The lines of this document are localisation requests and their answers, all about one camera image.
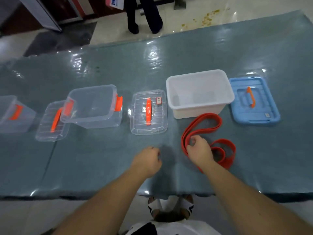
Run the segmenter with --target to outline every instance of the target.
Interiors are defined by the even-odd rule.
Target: person's left hand
[[[160,150],[158,148],[147,147],[143,149],[134,157],[131,169],[141,172],[145,178],[152,177],[162,166],[162,162],[158,157],[159,154]]]

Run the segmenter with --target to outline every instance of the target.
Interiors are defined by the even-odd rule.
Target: person's right arm
[[[209,144],[198,135],[187,146],[191,161],[208,177],[216,196],[243,235],[313,234],[300,217],[247,186],[213,159]]]

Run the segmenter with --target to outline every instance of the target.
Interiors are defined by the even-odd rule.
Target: hand
[[[147,147],[143,149],[134,157],[131,169],[141,172],[145,178],[152,177],[162,166],[162,162],[158,157],[159,154],[160,150],[158,148]]]
[[[190,160],[201,170],[206,165],[215,162],[208,142],[199,135],[191,136],[193,146],[187,145],[187,152]]]

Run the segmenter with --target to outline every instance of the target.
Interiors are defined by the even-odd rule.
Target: person's left arm
[[[142,150],[130,169],[79,207],[53,235],[116,235],[139,187],[161,168],[159,153],[153,147]]]

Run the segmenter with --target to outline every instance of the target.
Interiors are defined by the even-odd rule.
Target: forearm
[[[68,217],[54,235],[116,235],[145,179],[140,171],[127,170]]]
[[[245,185],[217,163],[208,164],[204,173],[241,234],[313,233],[312,227],[294,213]]]

